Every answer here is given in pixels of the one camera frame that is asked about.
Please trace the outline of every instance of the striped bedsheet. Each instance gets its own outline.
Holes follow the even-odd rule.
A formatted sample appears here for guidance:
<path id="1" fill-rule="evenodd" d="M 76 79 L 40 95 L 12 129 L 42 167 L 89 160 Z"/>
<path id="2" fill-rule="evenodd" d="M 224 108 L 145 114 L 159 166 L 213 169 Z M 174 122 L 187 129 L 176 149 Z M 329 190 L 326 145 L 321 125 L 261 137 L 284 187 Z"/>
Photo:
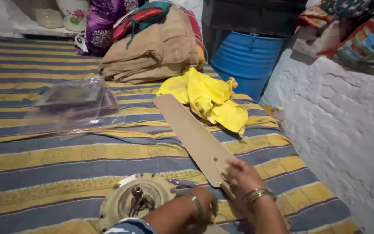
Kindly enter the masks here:
<path id="1" fill-rule="evenodd" d="M 94 75 L 99 61 L 76 55 L 71 41 L 0 37 L 0 233 L 98 233 L 105 195 L 140 172 L 197 181 L 219 199 L 216 222 L 230 233 L 249 233 L 249 223 L 210 187 L 154 107 L 160 83 L 108 83 L 125 116 L 120 127 L 69 139 L 18 134 L 28 106 L 41 93 Z M 210 66 L 204 73 L 220 79 Z M 304 165 L 273 118 L 246 95 L 232 98 L 248 110 L 245 137 L 237 140 L 221 126 L 205 126 L 228 151 L 255 165 L 278 195 L 291 231 L 360 232 L 347 206 Z"/>

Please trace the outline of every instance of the transparent plastic packaging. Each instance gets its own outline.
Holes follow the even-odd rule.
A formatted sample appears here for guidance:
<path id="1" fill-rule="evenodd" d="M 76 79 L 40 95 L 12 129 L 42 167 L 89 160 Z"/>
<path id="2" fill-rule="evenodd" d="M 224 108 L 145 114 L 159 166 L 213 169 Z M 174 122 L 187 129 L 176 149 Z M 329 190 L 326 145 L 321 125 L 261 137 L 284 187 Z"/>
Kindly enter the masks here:
<path id="1" fill-rule="evenodd" d="M 33 103 L 25 120 L 22 135 L 70 135 L 118 127 L 125 118 L 104 78 L 96 76 L 53 86 Z"/>

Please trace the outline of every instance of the green fabric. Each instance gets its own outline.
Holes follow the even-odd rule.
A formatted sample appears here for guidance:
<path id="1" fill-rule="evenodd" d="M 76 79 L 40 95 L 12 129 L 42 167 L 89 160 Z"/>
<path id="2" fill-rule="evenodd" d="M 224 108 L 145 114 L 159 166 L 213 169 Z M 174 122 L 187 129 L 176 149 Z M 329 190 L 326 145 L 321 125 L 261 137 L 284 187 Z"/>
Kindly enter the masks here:
<path id="1" fill-rule="evenodd" d="M 126 49 L 128 49 L 128 46 L 131 44 L 132 39 L 134 38 L 134 35 L 139 33 L 140 31 L 148 28 L 150 25 L 155 24 L 163 20 L 167 13 L 169 12 L 169 8 L 171 7 L 171 3 L 168 2 L 151 2 L 151 3 L 145 3 L 138 9 L 136 9 L 134 12 L 132 12 L 130 15 L 128 15 L 125 19 L 129 19 L 132 21 L 132 33 L 129 35 L 126 35 L 125 37 L 131 36 L 131 40 L 126 44 Z M 154 16 L 152 18 L 149 18 L 143 22 L 138 22 L 138 20 L 133 19 L 131 16 L 139 11 L 148 9 L 148 8 L 160 8 L 163 12 L 157 16 Z"/>

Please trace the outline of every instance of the blue printed sleeve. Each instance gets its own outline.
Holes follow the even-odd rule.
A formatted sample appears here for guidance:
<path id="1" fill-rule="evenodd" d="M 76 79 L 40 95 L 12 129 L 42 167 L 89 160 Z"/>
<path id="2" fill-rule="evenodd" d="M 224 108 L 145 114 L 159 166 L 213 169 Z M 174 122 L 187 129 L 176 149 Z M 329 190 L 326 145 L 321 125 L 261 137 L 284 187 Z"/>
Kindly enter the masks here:
<path id="1" fill-rule="evenodd" d="M 124 218 L 115 224 L 104 234 L 128 233 L 128 234 L 157 234 L 149 223 L 137 218 Z"/>

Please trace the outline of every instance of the metal plate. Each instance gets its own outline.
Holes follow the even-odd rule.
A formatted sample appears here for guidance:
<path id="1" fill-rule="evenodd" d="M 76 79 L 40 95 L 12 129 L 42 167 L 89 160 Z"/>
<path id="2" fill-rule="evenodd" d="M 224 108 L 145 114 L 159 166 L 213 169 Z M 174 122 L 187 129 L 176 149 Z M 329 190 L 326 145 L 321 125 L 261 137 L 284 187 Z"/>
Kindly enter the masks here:
<path id="1" fill-rule="evenodd" d="M 128 217 L 131 208 L 132 189 L 141 187 L 144 194 L 149 195 L 155 201 L 155 208 L 163 205 L 175 197 L 175 185 L 164 178 L 152 173 L 138 173 L 121 180 L 113 186 L 102 202 L 99 212 L 99 228 L 105 232 L 119 220 Z M 142 218 L 149 210 L 142 210 L 133 217 Z"/>

